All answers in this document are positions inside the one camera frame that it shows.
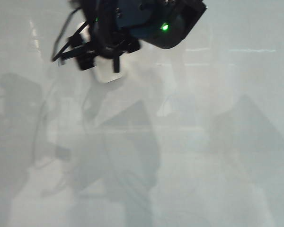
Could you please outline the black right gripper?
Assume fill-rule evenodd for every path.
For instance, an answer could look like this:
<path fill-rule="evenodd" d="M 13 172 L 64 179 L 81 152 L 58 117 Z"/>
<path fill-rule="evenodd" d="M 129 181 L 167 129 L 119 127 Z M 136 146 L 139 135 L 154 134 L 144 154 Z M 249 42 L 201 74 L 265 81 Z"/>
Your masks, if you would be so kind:
<path fill-rule="evenodd" d="M 128 41 L 127 34 L 120 32 L 113 32 L 112 43 L 104 42 L 104 38 L 92 33 L 90 40 L 85 40 L 80 30 L 77 30 L 68 37 L 66 44 L 60 49 L 56 50 L 58 44 L 56 40 L 51 56 L 51 61 L 60 61 L 61 63 L 69 59 L 74 59 L 80 70 L 88 70 L 96 66 L 95 59 L 102 57 L 112 61 L 112 68 L 114 73 L 121 71 L 120 56 L 125 52 L 133 53 L 141 48 L 138 39 L 131 39 Z"/>

